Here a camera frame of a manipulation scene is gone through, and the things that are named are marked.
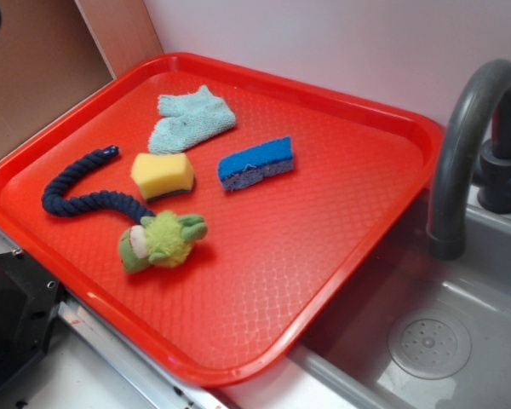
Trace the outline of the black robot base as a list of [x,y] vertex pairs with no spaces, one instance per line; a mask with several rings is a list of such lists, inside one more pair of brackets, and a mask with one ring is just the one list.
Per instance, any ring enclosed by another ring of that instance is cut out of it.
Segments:
[[46,355],[62,293],[29,253],[0,254],[0,392]]

